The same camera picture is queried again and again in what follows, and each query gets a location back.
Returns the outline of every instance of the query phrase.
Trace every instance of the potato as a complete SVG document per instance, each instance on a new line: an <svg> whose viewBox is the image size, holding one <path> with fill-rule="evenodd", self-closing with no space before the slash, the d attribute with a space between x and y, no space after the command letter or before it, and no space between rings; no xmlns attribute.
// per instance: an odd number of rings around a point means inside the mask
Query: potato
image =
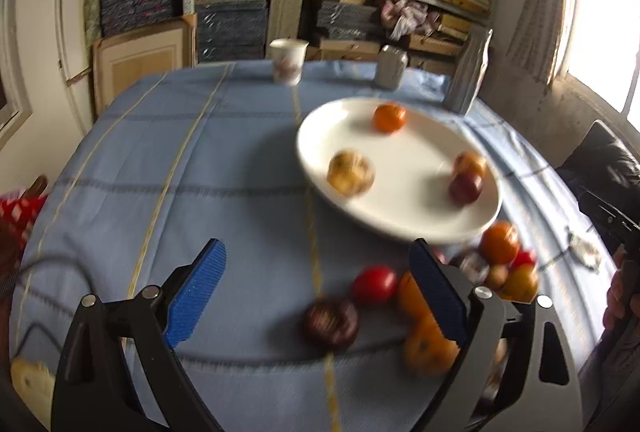
<svg viewBox="0 0 640 432"><path fill-rule="evenodd" d="M326 180L340 194L352 197L371 188L376 174L371 162L355 151L340 151L329 162Z"/></svg>

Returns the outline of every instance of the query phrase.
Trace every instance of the blue gripper pad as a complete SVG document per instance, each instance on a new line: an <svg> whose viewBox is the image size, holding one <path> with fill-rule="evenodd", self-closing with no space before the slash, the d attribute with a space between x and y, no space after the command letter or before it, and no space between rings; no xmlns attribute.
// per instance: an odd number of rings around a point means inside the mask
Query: blue gripper pad
<svg viewBox="0 0 640 432"><path fill-rule="evenodd" d="M225 245L217 239L210 240L167 309L164 338L172 348L190 338L225 266Z"/></svg>
<svg viewBox="0 0 640 432"><path fill-rule="evenodd" d="M466 345L466 306L440 266L424 239L413 242L409 250L409 270L444 337L463 348Z"/></svg>

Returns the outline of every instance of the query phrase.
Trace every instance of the yellow stripe on tablecloth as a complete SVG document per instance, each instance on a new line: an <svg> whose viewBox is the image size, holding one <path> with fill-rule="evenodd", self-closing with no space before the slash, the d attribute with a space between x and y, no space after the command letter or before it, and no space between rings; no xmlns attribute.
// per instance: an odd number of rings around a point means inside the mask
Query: yellow stripe on tablecloth
<svg viewBox="0 0 640 432"><path fill-rule="evenodd" d="M166 75L167 75L167 73L162 75L160 80L158 82L156 82L155 84L153 84L145 92L145 94L143 94L138 99L138 101L135 104L133 104L129 109L127 109L123 114L121 114L116 120L114 120L113 123L109 126L109 128L104 132L104 134L98 139L98 141L95 142L95 145L92 147L91 151L89 151L89 154L87 154L87 157L84 159L84 162L82 162L82 165L78 169L78 172L76 172L76 175L74 176L74 180L71 182L69 187L66 189L65 195L63 196L62 200L60 201L60 203L56 207L56 211L53 212L53 217L46 224L46 226L44 227L44 230L42 231L42 235L40 236L40 240L38 241L38 248L36 250L36 258L35 258L36 261L39 261L41 256L42 256L42 243L44 242L44 238L46 237L47 232L51 228L52 224L56 222L56 219L58 219L58 215L60 214L60 209L66 203L66 200L68 199L69 194L71 194L71 191L73 190L73 188L76 186L76 183L78 183L78 180L80 179L80 176L84 172L84 169L86 168L87 164L89 163L89 160L94 155L94 152L98 149L98 147L100 147L100 144L102 143L102 141L107 137L107 135L109 133L111 133L113 128L116 125L118 125L118 123L122 122L122 120L125 119L130 114L130 112L132 112L136 107L138 107L138 105L140 105L140 102L142 102L149 95L149 93L151 91L156 89L156 87L164 80ZM32 274L33 273L30 273L28 278L27 278L27 283L24 286L24 293L22 294L22 299L20 300L20 309L18 310L18 321L17 321L16 327L15 327L15 347L18 346L18 342L19 342L18 338L20 336L20 324L21 324L21 321L22 321L22 310L23 310L23 307L24 307L24 301L26 300L27 295L29 294L29 289L31 287L31 275Z"/></svg>
<svg viewBox="0 0 640 432"><path fill-rule="evenodd" d="M291 87L293 109L296 115L296 123L302 123L302 109L300 108L300 95L298 87ZM314 199L311 187L307 182L305 189L306 224L308 228L309 252L311 258L311 277L316 298L322 297L322 271L320 269L320 251L318 249L318 234L316 232L316 217L314 216ZM340 405L338 393L335 388L335 362L334 356L329 353L324 357L324 388L326 389L326 402L331 418L331 432L342 432L340 424Z"/></svg>
<svg viewBox="0 0 640 432"><path fill-rule="evenodd" d="M229 64L225 66L225 70L222 73L222 77L220 77L218 84L216 84L216 87L214 87L213 91L209 94L209 97L207 98L207 102L202 107L200 114L198 115L198 118L196 118L195 121L191 124L191 128L189 129L189 132L187 133L187 135L184 137L184 140L182 141L182 145L178 150L178 154L175 155L174 162L172 163L171 168L169 169L169 174L164 180L164 188L162 189L162 193L158 197L158 201L156 202L156 208L154 209L154 213L151 216L151 221L149 222L149 226L146 229L145 240L142 243L142 248L140 249L140 255L138 256L138 261L136 262L136 268L134 268L133 270L131 282L129 283L127 298L133 298L134 292L136 290L136 285L138 284L140 271L142 271L142 266L144 265L144 262L145 262L146 252L149 248L149 243L151 242L151 236L153 235L154 229L156 227L156 223L158 222L158 216L160 215L160 209L162 208L162 203L164 202L164 198L166 197L167 192L169 192L169 184L171 183L171 180L174 178L175 170L178 168L180 159L182 158L182 155L184 154L184 150L187 148L187 145L189 144L191 136L193 136L193 133L195 132L196 127L202 120L202 117L204 116L204 114L207 112L207 108L211 104L211 101L213 100L215 94L218 92L220 85L224 82L226 78L226 72L228 71L228 69L229 69Z"/></svg>

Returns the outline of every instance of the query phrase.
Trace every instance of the metal screw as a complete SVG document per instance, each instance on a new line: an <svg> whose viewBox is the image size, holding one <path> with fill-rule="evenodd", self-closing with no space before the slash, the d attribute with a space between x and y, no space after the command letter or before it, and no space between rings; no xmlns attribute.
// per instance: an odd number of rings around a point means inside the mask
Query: metal screw
<svg viewBox="0 0 640 432"><path fill-rule="evenodd" d="M160 288L155 284L142 288L142 298L146 298L147 300L153 300L158 295L160 295Z"/></svg>
<svg viewBox="0 0 640 432"><path fill-rule="evenodd" d="M538 302L539 306L542 306L546 309L549 309L554 304L553 301L546 295L540 295L538 298L536 298L536 301Z"/></svg>
<svg viewBox="0 0 640 432"><path fill-rule="evenodd" d="M92 293L90 293L89 295L84 295L80 303L84 307L91 307L95 304L95 295L93 295Z"/></svg>
<svg viewBox="0 0 640 432"><path fill-rule="evenodd" d="M476 294L476 297L484 298L485 300L491 298L494 295L489 288L484 286L478 286L474 290L474 293Z"/></svg>

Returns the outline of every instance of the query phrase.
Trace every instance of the can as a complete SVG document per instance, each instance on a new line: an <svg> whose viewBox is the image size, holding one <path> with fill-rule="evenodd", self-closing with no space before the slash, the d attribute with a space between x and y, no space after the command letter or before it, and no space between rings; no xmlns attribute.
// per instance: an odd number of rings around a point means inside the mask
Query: can
<svg viewBox="0 0 640 432"><path fill-rule="evenodd" d="M378 65L374 77L376 85L390 90L398 89L408 61L406 51L386 45L378 53Z"/></svg>

